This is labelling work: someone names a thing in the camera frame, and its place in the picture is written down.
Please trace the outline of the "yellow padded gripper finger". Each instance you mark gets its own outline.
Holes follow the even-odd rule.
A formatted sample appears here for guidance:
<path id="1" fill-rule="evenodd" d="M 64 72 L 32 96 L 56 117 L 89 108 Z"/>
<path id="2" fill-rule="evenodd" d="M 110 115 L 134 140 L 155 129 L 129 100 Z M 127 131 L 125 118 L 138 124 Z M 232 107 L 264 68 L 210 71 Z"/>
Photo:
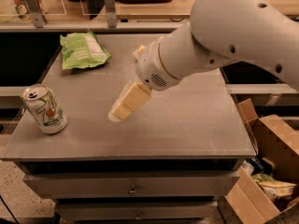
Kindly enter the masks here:
<path id="1" fill-rule="evenodd" d="M 133 56 L 138 60 L 146 47 L 141 45 L 138 49 L 133 52 Z"/>
<path id="2" fill-rule="evenodd" d="M 120 122 L 129 117 L 151 97 L 151 88 L 143 83 L 129 83 L 122 90 L 119 99 L 111 107 L 108 118 Z"/>

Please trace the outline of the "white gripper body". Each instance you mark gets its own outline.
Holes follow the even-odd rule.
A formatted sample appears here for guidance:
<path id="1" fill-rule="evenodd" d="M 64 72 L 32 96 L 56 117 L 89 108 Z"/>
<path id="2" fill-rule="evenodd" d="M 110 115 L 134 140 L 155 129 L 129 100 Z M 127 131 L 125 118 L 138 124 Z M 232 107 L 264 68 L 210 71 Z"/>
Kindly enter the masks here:
<path id="1" fill-rule="evenodd" d="M 180 82 L 164 68 L 159 51 L 162 39 L 159 37 L 141 51 L 135 69 L 138 78 L 156 91 L 165 91 Z"/>

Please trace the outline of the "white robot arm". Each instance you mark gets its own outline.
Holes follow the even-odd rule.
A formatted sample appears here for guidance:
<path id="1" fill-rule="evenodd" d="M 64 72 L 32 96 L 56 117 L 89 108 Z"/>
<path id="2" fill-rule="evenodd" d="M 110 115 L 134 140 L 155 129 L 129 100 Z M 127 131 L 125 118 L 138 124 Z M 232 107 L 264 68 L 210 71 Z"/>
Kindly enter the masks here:
<path id="1" fill-rule="evenodd" d="M 254 64 L 299 88 L 299 24 L 264 0 L 196 0 L 190 20 L 135 51 L 137 81 L 125 86 L 110 120 L 126 119 L 152 91 L 231 63 Z"/>

